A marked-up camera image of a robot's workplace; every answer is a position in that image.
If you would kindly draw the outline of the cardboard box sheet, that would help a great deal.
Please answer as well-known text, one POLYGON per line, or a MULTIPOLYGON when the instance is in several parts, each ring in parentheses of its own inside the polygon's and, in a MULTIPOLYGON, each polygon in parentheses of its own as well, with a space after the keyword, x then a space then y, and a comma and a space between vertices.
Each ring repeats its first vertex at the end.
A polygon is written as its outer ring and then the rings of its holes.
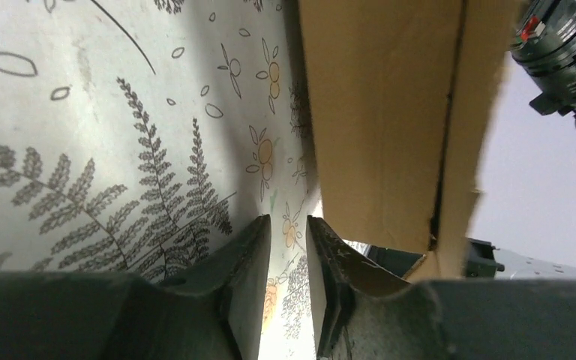
POLYGON ((323 216, 459 278, 518 1, 301 1, 323 216))

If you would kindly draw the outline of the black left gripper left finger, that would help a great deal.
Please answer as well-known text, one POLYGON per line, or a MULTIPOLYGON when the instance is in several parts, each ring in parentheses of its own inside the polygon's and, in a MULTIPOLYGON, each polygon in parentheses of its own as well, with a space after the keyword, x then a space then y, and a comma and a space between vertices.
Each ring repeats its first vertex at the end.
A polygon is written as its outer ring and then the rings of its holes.
POLYGON ((0 359, 256 359, 271 218, 160 284, 136 274, 0 272, 0 359))

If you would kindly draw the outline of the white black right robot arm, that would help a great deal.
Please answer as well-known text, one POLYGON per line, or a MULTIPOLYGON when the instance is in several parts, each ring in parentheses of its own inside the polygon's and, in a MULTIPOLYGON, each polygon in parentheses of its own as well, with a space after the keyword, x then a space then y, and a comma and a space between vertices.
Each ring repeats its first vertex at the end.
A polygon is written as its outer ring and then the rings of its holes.
POLYGON ((576 280, 576 1, 526 1, 484 143, 470 235, 503 280, 576 280))

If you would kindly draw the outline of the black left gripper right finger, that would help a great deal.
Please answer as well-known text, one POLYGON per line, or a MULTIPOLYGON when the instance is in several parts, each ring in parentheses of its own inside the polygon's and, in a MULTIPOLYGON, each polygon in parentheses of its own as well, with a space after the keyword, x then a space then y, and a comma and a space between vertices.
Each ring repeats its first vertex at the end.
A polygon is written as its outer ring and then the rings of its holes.
POLYGON ((307 219, 318 359, 576 359, 576 280, 409 283, 307 219))

